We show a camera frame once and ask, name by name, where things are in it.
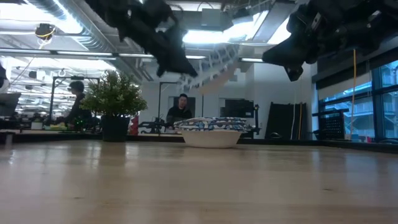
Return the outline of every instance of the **table surface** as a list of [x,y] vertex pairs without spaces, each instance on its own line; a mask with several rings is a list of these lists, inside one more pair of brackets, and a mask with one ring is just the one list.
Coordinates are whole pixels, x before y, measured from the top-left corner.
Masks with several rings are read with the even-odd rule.
[[2,224],[398,223],[398,157],[65,141],[0,149]]

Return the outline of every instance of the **pipe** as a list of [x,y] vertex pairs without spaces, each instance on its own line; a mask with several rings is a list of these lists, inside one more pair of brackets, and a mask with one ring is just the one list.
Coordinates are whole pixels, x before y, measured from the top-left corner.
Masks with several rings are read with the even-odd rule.
[[[81,10],[81,8],[72,0],[24,0],[38,9],[53,15],[60,21],[70,21],[82,26],[83,37],[72,37],[89,51],[95,52],[115,52],[116,47],[102,34],[95,26],[93,21]],[[141,82],[142,76],[140,68],[130,66],[121,58],[110,62],[116,68],[125,71],[127,74],[135,74],[136,81]]]

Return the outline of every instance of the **black shirt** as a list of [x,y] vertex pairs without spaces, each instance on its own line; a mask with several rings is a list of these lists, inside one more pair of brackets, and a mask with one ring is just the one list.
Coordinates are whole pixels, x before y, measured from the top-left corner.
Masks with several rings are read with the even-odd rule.
[[90,110],[84,110],[80,108],[80,101],[84,99],[85,96],[86,95],[84,93],[81,93],[76,96],[76,100],[72,106],[72,110],[70,111],[69,115],[65,118],[66,123],[71,122],[74,118],[86,119],[91,117]]
[[166,122],[172,126],[176,121],[182,121],[192,118],[192,113],[189,109],[180,109],[178,106],[173,106],[167,113]]

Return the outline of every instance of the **blue patterned cloth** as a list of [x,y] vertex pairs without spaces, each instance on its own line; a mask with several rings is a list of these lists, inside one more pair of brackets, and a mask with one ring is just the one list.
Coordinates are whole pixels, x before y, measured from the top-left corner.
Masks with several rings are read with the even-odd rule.
[[246,133],[252,127],[244,118],[191,118],[174,123],[181,131],[239,131]]

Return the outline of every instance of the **person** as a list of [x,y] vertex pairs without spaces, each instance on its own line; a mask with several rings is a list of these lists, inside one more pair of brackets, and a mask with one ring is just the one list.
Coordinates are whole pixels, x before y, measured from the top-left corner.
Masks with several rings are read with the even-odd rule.
[[192,112],[187,108],[188,96],[184,93],[178,98],[178,105],[173,106],[167,113],[166,122],[169,129],[173,129],[173,124],[176,121],[182,121],[192,118]]
[[80,101],[86,96],[83,92],[85,86],[81,81],[74,81],[69,84],[70,91],[76,96],[75,103],[72,106],[72,110],[69,115],[65,118],[65,124],[72,123],[73,119],[80,118],[83,120],[91,119],[91,111],[80,108]]

